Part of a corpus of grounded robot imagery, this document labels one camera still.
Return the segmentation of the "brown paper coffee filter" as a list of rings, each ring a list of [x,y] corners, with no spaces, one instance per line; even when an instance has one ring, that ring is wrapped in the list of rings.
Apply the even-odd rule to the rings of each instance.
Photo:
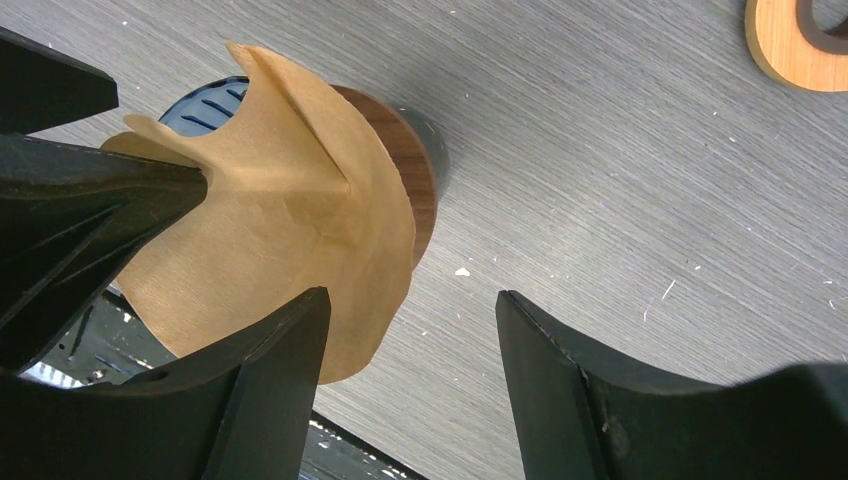
[[[188,137],[143,115],[107,151],[199,168],[200,205],[118,274],[153,335],[184,357],[265,318],[303,291],[328,290],[319,380],[364,369],[410,288],[416,227],[375,130],[319,76],[259,46],[228,51],[248,77],[234,116]]]

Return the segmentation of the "blue glass dripper cone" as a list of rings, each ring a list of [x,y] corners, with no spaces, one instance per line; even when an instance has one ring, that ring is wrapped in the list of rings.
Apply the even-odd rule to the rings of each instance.
[[[246,76],[231,76],[198,87],[168,108],[159,122],[181,136],[207,135],[234,116],[248,84]]]

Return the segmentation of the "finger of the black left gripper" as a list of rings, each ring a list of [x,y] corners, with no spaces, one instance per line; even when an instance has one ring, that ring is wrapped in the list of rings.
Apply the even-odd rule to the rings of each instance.
[[[80,60],[1,29],[1,133],[32,134],[113,110],[115,80]]]
[[[198,206],[195,168],[1,138],[1,366],[23,371],[142,246]]]

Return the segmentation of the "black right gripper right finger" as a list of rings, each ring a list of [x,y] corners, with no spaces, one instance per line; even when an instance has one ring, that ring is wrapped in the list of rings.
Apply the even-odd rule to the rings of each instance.
[[[729,386],[678,375],[560,322],[516,291],[496,320],[529,479],[843,479],[847,367]]]

